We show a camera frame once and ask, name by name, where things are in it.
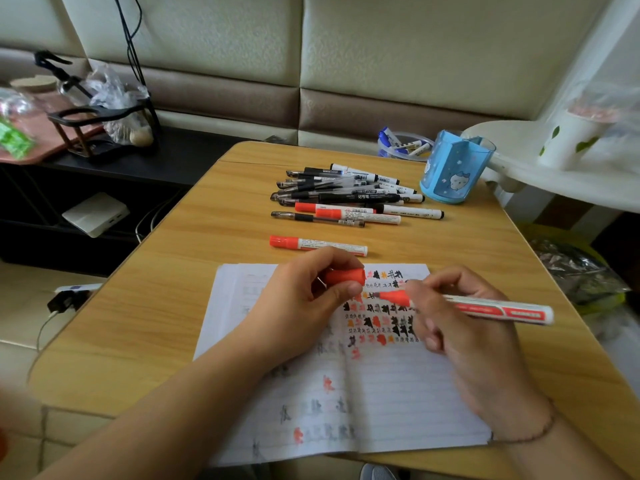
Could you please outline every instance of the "paper cup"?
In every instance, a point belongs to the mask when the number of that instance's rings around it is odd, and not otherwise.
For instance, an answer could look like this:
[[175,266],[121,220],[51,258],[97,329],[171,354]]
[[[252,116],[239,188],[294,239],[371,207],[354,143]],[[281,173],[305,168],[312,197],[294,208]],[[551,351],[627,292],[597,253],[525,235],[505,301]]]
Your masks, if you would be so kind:
[[612,124],[565,111],[556,120],[551,135],[540,149],[538,165],[571,170]]

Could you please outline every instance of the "notebook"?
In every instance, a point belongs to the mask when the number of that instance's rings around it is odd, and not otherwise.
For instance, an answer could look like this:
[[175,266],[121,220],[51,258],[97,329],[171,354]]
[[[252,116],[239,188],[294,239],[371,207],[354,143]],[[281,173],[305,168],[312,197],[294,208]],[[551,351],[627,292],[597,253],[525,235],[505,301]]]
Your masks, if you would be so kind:
[[[275,268],[218,268],[194,358],[242,321]],[[423,279],[427,266],[365,272],[362,295],[335,311],[316,345],[262,380],[212,465],[487,443],[491,431],[460,400],[448,359],[415,336],[415,311],[372,296]]]

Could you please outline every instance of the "wooden table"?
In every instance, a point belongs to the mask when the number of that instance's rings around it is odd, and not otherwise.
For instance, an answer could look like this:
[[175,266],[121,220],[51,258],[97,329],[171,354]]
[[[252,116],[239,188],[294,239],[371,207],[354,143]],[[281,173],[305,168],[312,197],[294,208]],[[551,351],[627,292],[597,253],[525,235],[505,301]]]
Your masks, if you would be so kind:
[[[640,478],[640,408],[624,379],[481,182],[442,221],[366,228],[276,220],[269,200],[286,169],[333,162],[417,188],[423,164],[268,143],[235,145],[144,240],[36,362],[29,384],[45,404],[116,416],[187,365],[223,263],[278,263],[295,251],[270,234],[362,244],[365,262],[464,263],[516,301],[551,305],[556,325],[520,326],[532,373],[567,418]],[[517,478],[497,447],[394,452],[363,460],[484,479]]]

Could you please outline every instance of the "red marker cap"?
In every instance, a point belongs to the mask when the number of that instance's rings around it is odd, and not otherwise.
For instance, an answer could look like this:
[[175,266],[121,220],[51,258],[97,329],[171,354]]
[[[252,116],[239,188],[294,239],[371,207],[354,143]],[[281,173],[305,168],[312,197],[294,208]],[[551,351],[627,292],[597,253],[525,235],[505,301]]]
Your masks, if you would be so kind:
[[296,202],[296,210],[300,212],[315,212],[316,204],[308,202]]
[[357,281],[364,286],[365,279],[364,268],[348,269],[347,271],[334,269],[324,275],[324,282],[329,286],[336,285],[343,281]]
[[283,235],[269,236],[269,245],[274,248],[298,249],[297,237],[284,237]]
[[340,209],[317,209],[316,217],[329,217],[331,219],[341,219],[342,211]]
[[380,299],[390,301],[400,306],[411,306],[411,300],[404,290],[380,291]]

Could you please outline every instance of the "hand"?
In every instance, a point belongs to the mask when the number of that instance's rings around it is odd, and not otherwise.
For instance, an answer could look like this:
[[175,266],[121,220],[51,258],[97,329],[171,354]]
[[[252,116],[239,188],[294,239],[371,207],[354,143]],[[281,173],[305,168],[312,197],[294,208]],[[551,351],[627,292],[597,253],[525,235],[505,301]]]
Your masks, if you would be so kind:
[[236,330],[249,339],[268,369],[302,354],[318,339],[332,313],[362,293],[358,282],[325,288],[318,280],[331,269],[364,265],[346,251],[320,248],[279,265],[251,312]]
[[418,307],[413,328],[428,350],[444,353],[455,367],[460,395],[497,437],[525,438],[544,427],[550,405],[533,381],[512,322],[471,318],[441,292],[507,299],[476,273],[452,266],[406,284]]

